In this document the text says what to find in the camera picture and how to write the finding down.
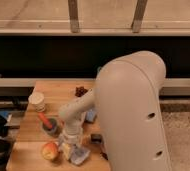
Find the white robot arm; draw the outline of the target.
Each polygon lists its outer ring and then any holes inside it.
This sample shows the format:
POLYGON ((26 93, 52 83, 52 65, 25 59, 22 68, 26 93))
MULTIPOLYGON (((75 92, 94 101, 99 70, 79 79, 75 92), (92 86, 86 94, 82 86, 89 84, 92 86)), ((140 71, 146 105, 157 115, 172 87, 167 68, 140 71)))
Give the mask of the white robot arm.
POLYGON ((165 76, 163 60, 150 51, 108 62, 92 89, 60 107, 65 141, 80 142, 81 114, 93 108, 111 171, 171 171, 159 105, 165 76))

